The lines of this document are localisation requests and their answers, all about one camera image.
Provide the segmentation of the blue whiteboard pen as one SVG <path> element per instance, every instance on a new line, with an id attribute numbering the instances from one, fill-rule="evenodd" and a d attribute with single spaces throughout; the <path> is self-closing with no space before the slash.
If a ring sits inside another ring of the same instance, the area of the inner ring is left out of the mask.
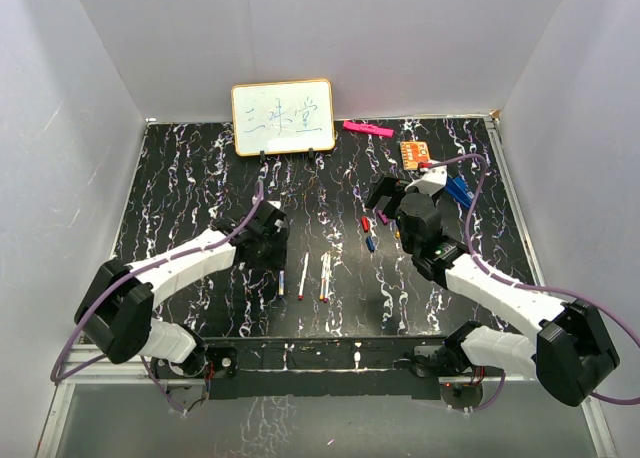
<path id="1" fill-rule="evenodd" d="M 286 286 L 285 286 L 285 271 L 279 270 L 278 274 L 278 297 L 283 298 L 285 295 Z"/>

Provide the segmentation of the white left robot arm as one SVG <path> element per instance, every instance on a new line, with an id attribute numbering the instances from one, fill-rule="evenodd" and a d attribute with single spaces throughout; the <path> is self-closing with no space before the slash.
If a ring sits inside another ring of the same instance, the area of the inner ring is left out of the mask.
<path id="1" fill-rule="evenodd" d="M 143 356 L 172 363 L 186 377 L 197 376 L 207 361 L 204 342 L 182 324 L 156 319 L 156 308 L 194 282 L 236 265 L 279 271 L 286 263 L 289 224 L 278 202 L 258 202 L 242 230 L 233 225 L 224 220 L 154 258 L 103 263 L 74 322 L 113 364 Z"/>

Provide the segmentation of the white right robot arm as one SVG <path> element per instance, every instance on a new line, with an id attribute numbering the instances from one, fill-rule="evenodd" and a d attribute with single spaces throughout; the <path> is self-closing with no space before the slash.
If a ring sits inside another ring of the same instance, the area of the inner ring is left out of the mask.
<path id="1" fill-rule="evenodd" d="M 433 196 L 440 187 L 427 176 L 408 182 L 379 178 L 366 200 L 395 221 L 402 249 L 418 273 L 441 288 L 466 297 L 505 319 L 515 330 L 500 332 L 469 321 L 449 335 L 418 366 L 441 375 L 466 375 L 492 367 L 535 378 L 556 400 L 577 406 L 620 364 L 599 310 L 582 299 L 562 301 L 523 289 L 482 262 L 447 234 Z"/>

